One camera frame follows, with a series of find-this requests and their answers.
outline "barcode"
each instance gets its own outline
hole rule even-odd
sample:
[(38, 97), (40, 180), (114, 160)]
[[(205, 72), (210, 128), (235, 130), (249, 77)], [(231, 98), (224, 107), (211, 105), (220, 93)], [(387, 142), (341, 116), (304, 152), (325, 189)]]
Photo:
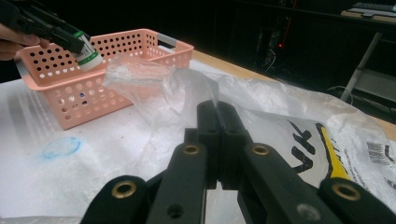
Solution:
[(369, 149), (370, 160), (373, 163), (390, 165), (394, 162), (394, 159), (389, 156), (389, 146), (367, 142), (367, 147)]

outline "blue ink mark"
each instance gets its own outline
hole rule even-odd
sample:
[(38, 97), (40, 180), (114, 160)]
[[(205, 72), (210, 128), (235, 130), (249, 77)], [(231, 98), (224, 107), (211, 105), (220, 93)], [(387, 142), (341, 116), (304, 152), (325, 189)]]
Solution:
[(64, 157), (75, 153), (81, 145), (81, 142), (75, 137), (63, 137), (50, 142), (43, 152), (46, 159)]

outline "cable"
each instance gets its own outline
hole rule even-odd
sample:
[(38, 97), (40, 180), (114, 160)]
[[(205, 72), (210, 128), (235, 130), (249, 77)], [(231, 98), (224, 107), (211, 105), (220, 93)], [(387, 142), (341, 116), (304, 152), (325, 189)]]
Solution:
[[(381, 110), (380, 108), (378, 108), (378, 106), (374, 105), (372, 100), (367, 100), (367, 99), (365, 99), (365, 98), (363, 98), (363, 97), (361, 97), (361, 96), (357, 96), (357, 95), (355, 95), (355, 97), (359, 97), (362, 101), (364, 101), (364, 103), (366, 103), (367, 105), (370, 105), (372, 108), (375, 108), (375, 109), (378, 110), (379, 112), (381, 112), (381, 113), (387, 113), (387, 112), (384, 112), (383, 110)], [(394, 118), (393, 118), (393, 116), (392, 116), (392, 111), (391, 111), (391, 109), (390, 109), (389, 107), (388, 107), (388, 110), (389, 110), (390, 116), (391, 116), (391, 118), (392, 118), (392, 121), (394, 122)]]
[(267, 69), (265, 69), (264, 73), (266, 73), (272, 67), (272, 65), (274, 64), (275, 59), (276, 59), (276, 54), (274, 53), (274, 51), (272, 49), (268, 49), (268, 50), (270, 50), (273, 53), (274, 59), (272, 60), (271, 64), (267, 67)]
[(337, 88), (344, 89), (345, 91), (347, 91), (347, 92), (349, 93), (349, 95), (350, 95), (350, 104), (353, 105), (353, 97), (354, 97), (354, 95), (352, 94), (351, 91), (347, 90), (346, 87), (343, 87), (343, 86), (333, 86), (333, 87), (330, 87), (329, 89), (327, 89), (327, 91), (331, 91), (331, 90), (334, 90), (334, 89), (337, 89)]

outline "pink plastic basket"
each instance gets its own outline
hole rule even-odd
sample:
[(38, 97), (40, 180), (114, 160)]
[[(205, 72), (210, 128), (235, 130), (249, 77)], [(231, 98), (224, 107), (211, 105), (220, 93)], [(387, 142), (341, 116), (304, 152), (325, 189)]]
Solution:
[(108, 63), (119, 53), (149, 61), (189, 67), (193, 46), (149, 29), (92, 36), (93, 47), (103, 62), (82, 71), (72, 54), (58, 45), (21, 50), (15, 62), (29, 89), (41, 91), (60, 126), (70, 129), (114, 112), (132, 102), (102, 86)]

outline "basket handle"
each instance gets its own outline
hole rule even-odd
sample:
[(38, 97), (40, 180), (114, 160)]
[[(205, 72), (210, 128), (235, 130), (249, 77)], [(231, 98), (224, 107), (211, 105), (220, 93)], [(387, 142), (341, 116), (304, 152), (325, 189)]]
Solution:
[(165, 47), (172, 49), (176, 47), (177, 44), (177, 40), (168, 36), (168, 35), (163, 35), (158, 33), (157, 35), (158, 41), (159, 41), (159, 45), (164, 45)]

